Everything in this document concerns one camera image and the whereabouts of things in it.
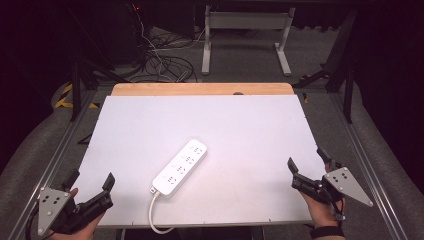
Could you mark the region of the yellow black hazard tape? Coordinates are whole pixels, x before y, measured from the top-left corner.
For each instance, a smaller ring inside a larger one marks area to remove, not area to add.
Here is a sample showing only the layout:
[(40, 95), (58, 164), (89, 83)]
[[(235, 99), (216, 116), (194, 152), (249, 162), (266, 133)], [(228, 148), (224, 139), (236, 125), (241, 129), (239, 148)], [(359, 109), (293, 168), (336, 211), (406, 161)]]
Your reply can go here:
[[(73, 103), (67, 102), (66, 99), (72, 90), (72, 83), (68, 83), (63, 89), (58, 101), (56, 102), (54, 108), (73, 108)], [(98, 109), (100, 108), (100, 103), (90, 103), (89, 108)]]

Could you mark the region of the white power strip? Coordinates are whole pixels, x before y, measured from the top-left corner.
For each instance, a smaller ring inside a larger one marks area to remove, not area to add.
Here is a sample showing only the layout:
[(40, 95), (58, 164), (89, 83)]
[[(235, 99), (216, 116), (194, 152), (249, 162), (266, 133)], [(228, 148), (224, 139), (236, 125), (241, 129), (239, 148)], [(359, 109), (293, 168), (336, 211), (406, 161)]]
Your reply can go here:
[(207, 146), (191, 139), (153, 179), (150, 192), (172, 197), (207, 155)]

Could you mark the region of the aluminium floor rail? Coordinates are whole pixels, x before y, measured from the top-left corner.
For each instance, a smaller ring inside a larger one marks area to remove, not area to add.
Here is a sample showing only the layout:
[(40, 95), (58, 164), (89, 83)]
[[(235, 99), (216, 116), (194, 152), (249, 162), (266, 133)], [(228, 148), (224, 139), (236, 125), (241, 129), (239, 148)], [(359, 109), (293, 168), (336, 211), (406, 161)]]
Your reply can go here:
[(78, 168), (86, 147), (78, 141), (89, 135), (99, 111), (90, 104), (105, 94), (84, 90), (81, 111), (56, 108), (18, 147), (0, 175), (0, 240), (25, 240), (26, 222), (43, 186), (58, 188)]
[(341, 122), (347, 131), (350, 141), (353, 145), (353, 151), (355, 153), (357, 162), (361, 171), (366, 179), (366, 182), (370, 188), (374, 205), (379, 209), (383, 220), (389, 230), (389, 233), (393, 240), (409, 240), (402, 224), (394, 211), (394, 208), (388, 198), (387, 192), (385, 191), (380, 179), (378, 178), (370, 159), (360, 139), (353, 127), (352, 123), (349, 123), (343, 112), (343, 104), (339, 97), (334, 94), (329, 94), (330, 100), (334, 105), (338, 115), (341, 118)]

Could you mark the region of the black metal stand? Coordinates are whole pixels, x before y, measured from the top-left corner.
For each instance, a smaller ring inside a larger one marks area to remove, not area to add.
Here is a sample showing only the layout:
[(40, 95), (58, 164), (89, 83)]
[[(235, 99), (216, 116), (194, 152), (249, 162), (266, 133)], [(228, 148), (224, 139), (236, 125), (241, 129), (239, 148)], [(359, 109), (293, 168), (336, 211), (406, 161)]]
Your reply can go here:
[(125, 83), (126, 80), (115, 73), (112, 73), (106, 67), (99, 65), (91, 60), (81, 43), (81, 29), (79, 20), (72, 10), (65, 6), (65, 12), (69, 15), (66, 23), (68, 24), (64, 35), (69, 42), (69, 56), (72, 59), (71, 84), (73, 97), (73, 110), (71, 121), (74, 122), (82, 112), (83, 104), (81, 99), (81, 84), (84, 84), (89, 91), (96, 90), (99, 83), (94, 71), (100, 72), (107, 79), (118, 83)]
[(292, 85), (293, 88), (300, 89), (319, 79), (327, 78), (325, 89), (328, 93), (336, 93), (344, 85), (343, 115), (349, 124), (352, 123), (351, 105), (355, 70), (347, 51), (356, 14), (356, 9), (349, 11), (322, 69), (311, 76), (304, 75), (298, 83)]

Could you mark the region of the white metal desk frame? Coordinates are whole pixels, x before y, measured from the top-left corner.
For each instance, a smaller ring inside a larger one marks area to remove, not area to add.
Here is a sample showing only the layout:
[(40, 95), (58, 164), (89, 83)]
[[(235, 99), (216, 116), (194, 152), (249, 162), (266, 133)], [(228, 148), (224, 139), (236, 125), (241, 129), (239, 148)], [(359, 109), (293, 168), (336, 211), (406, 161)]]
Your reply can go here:
[(258, 29), (258, 30), (282, 30), (281, 40), (274, 44), (281, 69), (285, 76), (292, 74), (287, 57), (285, 44), (290, 32), (292, 21), (295, 16), (295, 8), (289, 8), (283, 13), (259, 13), (259, 12), (216, 12), (211, 6), (205, 7), (204, 17), (204, 47), (201, 73), (210, 73), (211, 62), (211, 29)]

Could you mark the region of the black wristband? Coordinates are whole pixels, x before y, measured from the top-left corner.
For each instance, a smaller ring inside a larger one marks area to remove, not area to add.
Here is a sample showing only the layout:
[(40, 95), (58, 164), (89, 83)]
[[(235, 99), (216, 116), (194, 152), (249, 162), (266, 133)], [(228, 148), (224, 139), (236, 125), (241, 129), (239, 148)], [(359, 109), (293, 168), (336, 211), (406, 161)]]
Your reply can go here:
[(343, 230), (337, 226), (323, 226), (310, 232), (313, 240), (346, 240)]

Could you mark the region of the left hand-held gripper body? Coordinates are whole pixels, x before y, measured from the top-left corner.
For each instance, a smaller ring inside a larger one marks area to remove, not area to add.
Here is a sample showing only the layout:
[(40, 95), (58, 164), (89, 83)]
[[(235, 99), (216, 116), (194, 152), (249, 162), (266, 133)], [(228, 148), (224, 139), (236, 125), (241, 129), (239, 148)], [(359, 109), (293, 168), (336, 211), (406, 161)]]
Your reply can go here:
[(112, 206), (109, 191), (76, 204), (70, 192), (43, 187), (38, 208), (38, 235), (45, 235), (49, 230), (67, 235), (76, 233)]

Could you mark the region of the white board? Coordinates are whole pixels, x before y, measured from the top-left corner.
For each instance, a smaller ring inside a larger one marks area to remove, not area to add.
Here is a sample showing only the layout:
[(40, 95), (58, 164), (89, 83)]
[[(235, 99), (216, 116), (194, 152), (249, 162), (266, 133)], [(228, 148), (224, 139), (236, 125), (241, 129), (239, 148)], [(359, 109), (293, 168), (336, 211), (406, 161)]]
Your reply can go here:
[[(170, 198), (153, 179), (191, 139), (206, 157)], [(295, 95), (109, 96), (79, 168), (77, 201), (116, 179), (104, 227), (194, 227), (307, 222), (291, 186), (289, 158), (301, 173), (324, 173)]]

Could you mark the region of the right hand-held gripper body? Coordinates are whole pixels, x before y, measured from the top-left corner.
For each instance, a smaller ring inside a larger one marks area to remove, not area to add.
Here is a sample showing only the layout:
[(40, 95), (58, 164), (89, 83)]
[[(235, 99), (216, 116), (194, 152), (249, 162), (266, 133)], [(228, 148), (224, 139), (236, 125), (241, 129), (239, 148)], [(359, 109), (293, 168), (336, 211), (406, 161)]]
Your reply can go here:
[(333, 162), (327, 166), (329, 169), (321, 180), (312, 180), (298, 170), (292, 174), (292, 187), (323, 204), (336, 203), (348, 196), (368, 207), (374, 205), (347, 167)]

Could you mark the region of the person's left hand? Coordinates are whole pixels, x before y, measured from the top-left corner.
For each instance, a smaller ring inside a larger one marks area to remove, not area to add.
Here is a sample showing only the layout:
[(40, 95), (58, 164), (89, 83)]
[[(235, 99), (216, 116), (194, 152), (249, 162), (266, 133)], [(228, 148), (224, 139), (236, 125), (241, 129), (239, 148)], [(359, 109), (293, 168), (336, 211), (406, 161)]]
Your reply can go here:
[(100, 220), (103, 218), (104, 213), (92, 220), (87, 226), (71, 235), (54, 233), (49, 237), (49, 240), (93, 240), (94, 231), (96, 230)]

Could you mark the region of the dark computer case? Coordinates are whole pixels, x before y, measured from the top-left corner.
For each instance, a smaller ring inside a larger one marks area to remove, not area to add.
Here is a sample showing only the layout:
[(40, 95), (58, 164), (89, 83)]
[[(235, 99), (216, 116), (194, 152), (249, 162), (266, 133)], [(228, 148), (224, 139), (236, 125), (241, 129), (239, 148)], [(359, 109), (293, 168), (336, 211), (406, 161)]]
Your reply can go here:
[(129, 4), (112, 4), (111, 55), (117, 64), (144, 64), (147, 46), (141, 36), (142, 28)]

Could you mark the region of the person's right hand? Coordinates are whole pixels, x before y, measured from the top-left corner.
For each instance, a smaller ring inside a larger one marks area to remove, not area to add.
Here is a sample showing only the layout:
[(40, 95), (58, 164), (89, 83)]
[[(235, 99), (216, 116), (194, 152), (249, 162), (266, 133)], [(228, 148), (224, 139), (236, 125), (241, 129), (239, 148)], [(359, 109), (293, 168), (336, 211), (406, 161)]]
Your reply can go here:
[(333, 215), (333, 210), (330, 205), (320, 203), (304, 193), (300, 193), (300, 195), (306, 202), (315, 230), (324, 227), (341, 226)]

